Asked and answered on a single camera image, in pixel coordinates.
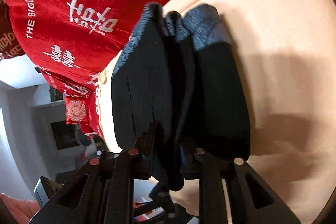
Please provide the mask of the dark navy pants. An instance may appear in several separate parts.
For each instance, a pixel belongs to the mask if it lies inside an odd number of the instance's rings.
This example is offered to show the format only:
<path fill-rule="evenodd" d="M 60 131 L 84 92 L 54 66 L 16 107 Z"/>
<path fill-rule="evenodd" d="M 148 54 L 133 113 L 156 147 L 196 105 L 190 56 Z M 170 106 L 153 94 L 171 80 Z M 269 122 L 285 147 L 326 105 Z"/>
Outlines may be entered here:
<path fill-rule="evenodd" d="M 185 15 L 148 3 L 112 74 L 118 145 L 159 124 L 154 177 L 183 187 L 184 155 L 202 148 L 215 157 L 248 159 L 250 122 L 231 41 L 218 11 L 199 5 Z"/>

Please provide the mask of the small red medallion cushion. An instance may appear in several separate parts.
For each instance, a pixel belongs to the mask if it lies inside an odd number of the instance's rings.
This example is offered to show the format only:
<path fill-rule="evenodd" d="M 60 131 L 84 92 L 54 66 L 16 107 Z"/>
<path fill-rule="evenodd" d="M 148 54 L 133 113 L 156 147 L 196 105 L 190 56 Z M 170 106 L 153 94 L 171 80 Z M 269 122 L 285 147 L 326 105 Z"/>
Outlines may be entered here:
<path fill-rule="evenodd" d="M 89 123 L 88 107 L 84 97 L 66 96 L 66 124 Z"/>

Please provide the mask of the red cushion white script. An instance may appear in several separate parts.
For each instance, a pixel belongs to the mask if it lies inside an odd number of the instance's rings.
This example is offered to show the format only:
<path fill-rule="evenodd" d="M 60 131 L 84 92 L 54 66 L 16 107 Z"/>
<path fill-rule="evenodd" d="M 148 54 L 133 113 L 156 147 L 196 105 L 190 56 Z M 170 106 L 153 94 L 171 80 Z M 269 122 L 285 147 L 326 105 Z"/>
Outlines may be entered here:
<path fill-rule="evenodd" d="M 123 49 L 143 7 L 169 0 L 4 0 L 14 34 L 46 81 L 84 106 L 102 134 L 96 89 L 100 72 Z"/>

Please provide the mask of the peach sofa seat cover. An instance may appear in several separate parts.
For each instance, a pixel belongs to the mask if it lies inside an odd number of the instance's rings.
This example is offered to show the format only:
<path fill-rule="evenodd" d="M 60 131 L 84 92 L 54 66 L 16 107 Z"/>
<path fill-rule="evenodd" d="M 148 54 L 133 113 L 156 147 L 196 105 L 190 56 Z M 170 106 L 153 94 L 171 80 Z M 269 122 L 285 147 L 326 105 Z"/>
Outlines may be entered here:
<path fill-rule="evenodd" d="M 224 16 L 252 117 L 252 165 L 302 223 L 335 223 L 333 0 L 206 2 Z"/>

